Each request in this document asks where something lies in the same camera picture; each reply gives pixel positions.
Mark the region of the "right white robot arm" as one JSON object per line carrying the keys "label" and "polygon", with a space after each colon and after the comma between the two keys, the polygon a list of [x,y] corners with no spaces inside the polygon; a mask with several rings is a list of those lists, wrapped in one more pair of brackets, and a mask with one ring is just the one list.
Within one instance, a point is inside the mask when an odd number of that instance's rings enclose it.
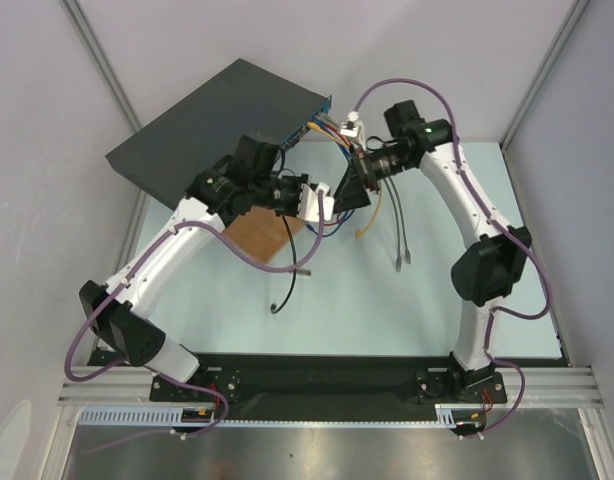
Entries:
{"label": "right white robot arm", "polygon": [[496,216],[448,120],[425,120],[411,100],[393,105],[384,117],[392,138],[376,150],[367,145],[359,112],[350,112],[341,122],[338,132],[350,141],[351,150],[334,194],[334,210],[342,213],[367,206],[368,194],[378,191],[380,183],[411,169],[421,171],[435,187],[465,247],[450,272],[462,310],[447,388],[453,398],[468,402],[494,375],[486,346],[492,331],[487,322],[493,308],[520,280],[531,235],[527,228],[515,228]]}

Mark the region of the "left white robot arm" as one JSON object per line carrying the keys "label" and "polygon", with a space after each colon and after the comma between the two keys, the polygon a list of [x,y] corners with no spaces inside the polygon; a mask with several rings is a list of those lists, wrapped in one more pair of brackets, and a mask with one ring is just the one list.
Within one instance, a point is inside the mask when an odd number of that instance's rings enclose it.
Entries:
{"label": "left white robot arm", "polygon": [[207,376],[192,352],[149,319],[169,282],[212,239],[246,260],[224,231],[255,207],[318,224],[331,216],[328,187],[306,174],[274,171],[283,155],[279,145],[242,136],[233,154],[194,177],[168,222],[139,254],[105,283],[89,281],[79,292],[86,329],[121,362],[172,378],[172,388],[186,400],[204,394]]}

